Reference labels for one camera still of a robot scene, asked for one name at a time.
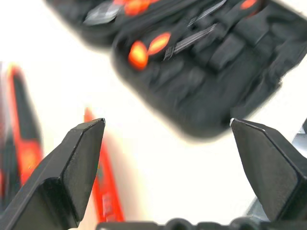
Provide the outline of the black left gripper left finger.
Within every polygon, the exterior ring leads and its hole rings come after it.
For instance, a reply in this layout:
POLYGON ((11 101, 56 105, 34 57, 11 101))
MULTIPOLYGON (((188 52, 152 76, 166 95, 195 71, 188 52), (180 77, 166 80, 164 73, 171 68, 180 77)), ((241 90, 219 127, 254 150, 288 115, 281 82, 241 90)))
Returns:
POLYGON ((98 168, 105 120, 72 128, 36 167, 0 218, 2 230, 69 230, 83 220, 98 168))

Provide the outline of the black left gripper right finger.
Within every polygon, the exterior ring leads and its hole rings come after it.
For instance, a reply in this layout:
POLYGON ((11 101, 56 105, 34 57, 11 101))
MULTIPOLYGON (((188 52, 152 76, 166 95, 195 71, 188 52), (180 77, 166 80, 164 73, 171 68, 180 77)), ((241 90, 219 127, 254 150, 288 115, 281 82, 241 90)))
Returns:
POLYGON ((307 159, 276 129, 232 119, 230 127, 245 175, 266 221, 244 223, 255 230, 307 228, 307 159))

